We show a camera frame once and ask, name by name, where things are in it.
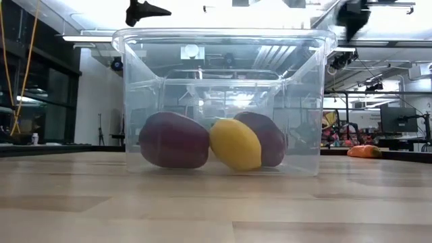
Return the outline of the red apple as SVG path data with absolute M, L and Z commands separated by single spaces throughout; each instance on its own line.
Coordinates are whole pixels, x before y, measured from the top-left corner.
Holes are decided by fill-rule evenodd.
M 234 119 L 247 125 L 261 144 L 261 165 L 276 167 L 285 157 L 286 140 L 284 133 L 266 115 L 249 111 L 238 113 Z
M 196 169 L 209 156 L 209 132 L 193 119 L 169 111 L 148 117 L 138 143 L 149 163 L 164 168 Z

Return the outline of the yellow lemon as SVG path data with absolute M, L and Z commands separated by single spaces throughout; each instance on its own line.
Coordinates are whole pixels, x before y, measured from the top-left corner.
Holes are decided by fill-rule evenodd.
M 261 166 L 261 144 L 257 135 L 236 119 L 219 119 L 210 129 L 214 155 L 236 171 L 250 171 Z

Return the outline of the long ceiling light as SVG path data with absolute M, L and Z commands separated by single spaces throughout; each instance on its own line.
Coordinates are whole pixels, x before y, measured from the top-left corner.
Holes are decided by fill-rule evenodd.
M 73 43 L 110 43 L 112 41 L 111 36 L 62 36 L 62 39 L 67 42 Z

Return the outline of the white round ceiling fixture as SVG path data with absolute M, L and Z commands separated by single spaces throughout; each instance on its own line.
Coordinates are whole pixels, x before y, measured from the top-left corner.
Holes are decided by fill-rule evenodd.
M 200 45 L 183 45 L 180 47 L 180 58 L 182 60 L 204 60 L 205 59 L 205 47 Z

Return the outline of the black computer monitor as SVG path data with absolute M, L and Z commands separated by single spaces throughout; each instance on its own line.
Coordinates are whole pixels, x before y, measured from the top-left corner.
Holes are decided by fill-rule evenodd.
M 381 129 L 385 133 L 418 132 L 415 108 L 381 107 Z

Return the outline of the thin black tripod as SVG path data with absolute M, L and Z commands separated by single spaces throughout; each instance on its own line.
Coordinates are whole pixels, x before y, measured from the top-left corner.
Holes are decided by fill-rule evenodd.
M 98 126 L 98 139 L 99 139 L 99 146 L 104 146 L 105 145 L 105 141 L 104 141 L 104 136 L 103 136 L 103 131 L 102 131 L 102 122 L 101 122 L 101 114 L 98 114 L 98 122 L 99 122 L 99 126 Z

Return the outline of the orange carrot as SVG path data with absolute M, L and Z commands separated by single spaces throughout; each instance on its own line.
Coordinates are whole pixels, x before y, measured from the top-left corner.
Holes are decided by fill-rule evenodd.
M 374 145 L 358 145 L 350 148 L 347 156 L 374 159 L 382 157 L 382 152 Z

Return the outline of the large clear plastic bin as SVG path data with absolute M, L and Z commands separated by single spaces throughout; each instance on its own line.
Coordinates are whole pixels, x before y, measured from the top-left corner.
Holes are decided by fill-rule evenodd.
M 130 171 L 318 173 L 334 33 L 130 28 L 112 45 L 124 64 Z

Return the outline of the black metal rack frame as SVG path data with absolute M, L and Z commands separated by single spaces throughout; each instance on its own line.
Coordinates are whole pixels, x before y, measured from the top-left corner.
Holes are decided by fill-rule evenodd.
M 391 151 L 432 151 L 432 109 L 418 106 L 421 92 L 328 91 L 324 98 L 321 145 L 353 147 L 374 145 Z M 429 114 L 431 137 L 425 137 L 424 118 L 418 132 L 385 133 L 381 129 L 381 107 L 415 108 L 417 115 Z

